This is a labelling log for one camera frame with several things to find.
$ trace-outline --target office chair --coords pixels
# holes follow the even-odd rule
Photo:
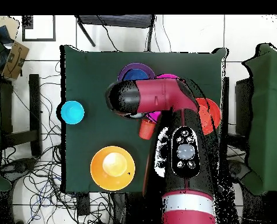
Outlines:
[[[96,45],[85,30],[83,26],[84,24],[117,27],[137,27],[141,29],[149,28],[147,51],[150,51],[150,42],[153,33],[155,15],[75,15],[75,17],[80,29],[83,31],[86,38],[90,41],[93,47],[95,47]]]

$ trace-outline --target chair leg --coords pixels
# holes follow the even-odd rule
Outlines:
[[[87,31],[85,30],[85,27],[83,27],[83,24],[79,21],[79,19],[77,20],[77,23],[80,27],[80,29],[83,31],[83,33],[85,34],[86,38],[89,40],[89,42],[92,44],[93,47],[95,47],[95,43],[92,40],[92,38],[89,36],[89,34],[87,33]]]
[[[152,39],[152,34],[153,34],[153,25],[151,25],[151,27],[149,29],[148,49],[147,49],[147,51],[150,51],[150,42],[151,42],[151,39]]]

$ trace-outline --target small orange cup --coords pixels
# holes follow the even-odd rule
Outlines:
[[[154,133],[156,123],[151,120],[143,119],[141,122],[141,128],[139,130],[139,136],[142,139],[150,140]]]

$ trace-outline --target pink bowl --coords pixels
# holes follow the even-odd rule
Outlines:
[[[175,75],[173,75],[173,74],[161,74],[161,75],[159,75],[159,76],[156,76],[155,78],[178,78],[178,76],[175,76]],[[161,114],[160,111],[154,111],[154,112],[152,112],[152,113],[147,114],[147,117],[148,117],[150,120],[152,120],[152,121],[155,120],[155,122],[157,122],[157,120],[158,120],[160,114]]]
[[[175,76],[173,74],[161,74],[159,76],[156,76],[156,78],[178,78],[178,76]]]

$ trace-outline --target cardboard box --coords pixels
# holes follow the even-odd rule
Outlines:
[[[29,49],[14,41],[5,67],[1,73],[6,78],[17,79],[25,62]]]

